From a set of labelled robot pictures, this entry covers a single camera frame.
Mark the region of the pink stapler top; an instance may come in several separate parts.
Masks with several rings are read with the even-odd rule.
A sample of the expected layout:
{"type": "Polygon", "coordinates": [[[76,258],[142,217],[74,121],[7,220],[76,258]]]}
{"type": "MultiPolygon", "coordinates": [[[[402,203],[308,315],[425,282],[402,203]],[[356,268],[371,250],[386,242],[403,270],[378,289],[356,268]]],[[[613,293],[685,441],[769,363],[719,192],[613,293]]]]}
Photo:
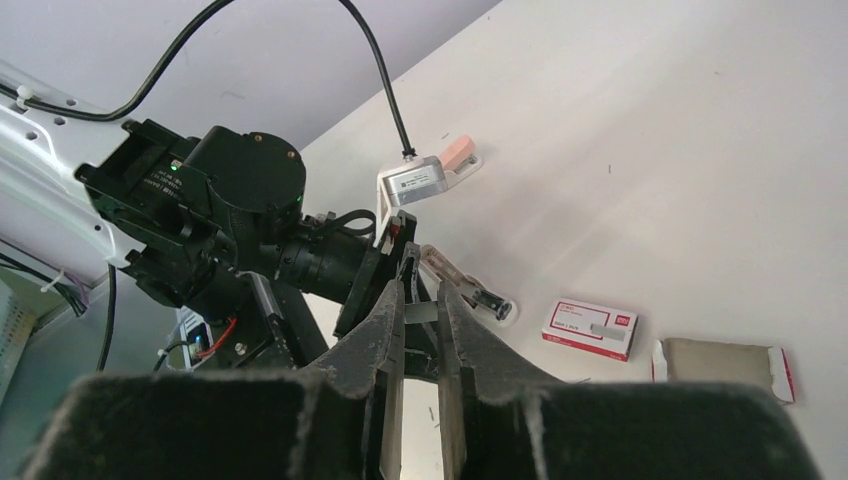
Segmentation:
{"type": "Polygon", "coordinates": [[[483,160],[476,150],[472,138],[462,135],[439,155],[449,188],[467,179],[483,166],[483,160]]]}

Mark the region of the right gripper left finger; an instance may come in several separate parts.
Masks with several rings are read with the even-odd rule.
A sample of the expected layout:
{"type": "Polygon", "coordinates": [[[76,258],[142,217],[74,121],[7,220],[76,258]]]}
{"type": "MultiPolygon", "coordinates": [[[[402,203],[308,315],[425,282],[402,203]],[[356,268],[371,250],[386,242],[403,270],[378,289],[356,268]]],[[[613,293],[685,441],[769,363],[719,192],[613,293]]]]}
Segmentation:
{"type": "Polygon", "coordinates": [[[56,408],[27,479],[396,479],[404,285],[305,368],[97,374],[56,408]]]}

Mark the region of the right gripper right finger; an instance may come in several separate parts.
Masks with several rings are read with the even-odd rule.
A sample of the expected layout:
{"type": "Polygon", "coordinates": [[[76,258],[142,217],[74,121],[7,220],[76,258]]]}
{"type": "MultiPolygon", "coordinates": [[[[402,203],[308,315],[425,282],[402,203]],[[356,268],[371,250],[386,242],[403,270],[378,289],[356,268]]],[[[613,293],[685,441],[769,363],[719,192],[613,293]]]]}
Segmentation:
{"type": "Polygon", "coordinates": [[[448,479],[817,479],[789,415],[728,383],[569,383],[437,295],[448,479]]]}

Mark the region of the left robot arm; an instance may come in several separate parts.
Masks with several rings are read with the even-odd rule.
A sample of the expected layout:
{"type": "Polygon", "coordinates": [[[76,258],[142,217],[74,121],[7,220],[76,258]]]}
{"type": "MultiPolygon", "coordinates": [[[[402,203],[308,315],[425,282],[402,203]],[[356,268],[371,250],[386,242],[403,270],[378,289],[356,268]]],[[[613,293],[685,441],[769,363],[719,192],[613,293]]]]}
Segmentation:
{"type": "Polygon", "coordinates": [[[60,98],[2,65],[2,190],[165,306],[222,322],[258,275],[341,304],[345,334],[416,235],[402,210],[305,214],[305,163],[278,136],[223,126],[183,136],[152,120],[90,123],[36,107],[60,98]]]}

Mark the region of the white stapler base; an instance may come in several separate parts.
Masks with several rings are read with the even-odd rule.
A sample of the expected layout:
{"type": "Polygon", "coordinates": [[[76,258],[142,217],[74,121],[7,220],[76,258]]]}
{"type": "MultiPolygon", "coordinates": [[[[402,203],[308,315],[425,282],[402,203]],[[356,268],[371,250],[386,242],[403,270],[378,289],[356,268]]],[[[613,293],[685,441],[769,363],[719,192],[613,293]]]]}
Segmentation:
{"type": "Polygon", "coordinates": [[[475,318],[489,328],[505,329],[516,323],[519,316],[517,304],[485,286],[472,275],[463,273],[433,245],[420,247],[420,272],[426,286],[436,289],[441,283],[453,285],[475,318]]]}

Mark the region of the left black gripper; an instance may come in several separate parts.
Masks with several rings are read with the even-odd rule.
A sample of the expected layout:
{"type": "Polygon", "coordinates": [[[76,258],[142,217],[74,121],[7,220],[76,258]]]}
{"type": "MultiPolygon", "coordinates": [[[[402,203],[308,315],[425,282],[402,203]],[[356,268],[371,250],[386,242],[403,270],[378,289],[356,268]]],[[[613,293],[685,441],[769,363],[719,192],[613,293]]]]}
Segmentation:
{"type": "Polygon", "coordinates": [[[217,258],[341,304],[337,337],[364,320],[396,271],[405,307],[431,300],[416,218],[399,211],[379,225],[367,209],[304,214],[306,166],[282,138],[215,126],[193,139],[178,174],[184,204],[216,231],[217,258]]]}

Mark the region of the staple box tray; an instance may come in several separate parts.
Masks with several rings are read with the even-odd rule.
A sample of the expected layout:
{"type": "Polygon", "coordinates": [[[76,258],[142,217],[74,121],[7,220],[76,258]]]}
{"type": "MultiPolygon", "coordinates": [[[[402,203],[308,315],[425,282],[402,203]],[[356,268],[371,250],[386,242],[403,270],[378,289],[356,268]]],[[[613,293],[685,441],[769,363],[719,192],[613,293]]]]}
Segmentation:
{"type": "Polygon", "coordinates": [[[759,387],[781,404],[796,402],[784,349],[687,338],[665,338],[652,351],[655,382],[724,382],[759,387]]]}

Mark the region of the red white staple box sleeve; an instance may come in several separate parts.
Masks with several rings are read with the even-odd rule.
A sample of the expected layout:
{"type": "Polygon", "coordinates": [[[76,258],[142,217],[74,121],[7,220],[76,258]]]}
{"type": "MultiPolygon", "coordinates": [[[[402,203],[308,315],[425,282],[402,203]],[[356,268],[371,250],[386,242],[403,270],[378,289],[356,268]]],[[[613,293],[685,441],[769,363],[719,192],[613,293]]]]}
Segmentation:
{"type": "Polygon", "coordinates": [[[543,340],[628,362],[638,326],[636,313],[560,299],[541,328],[543,340]]]}

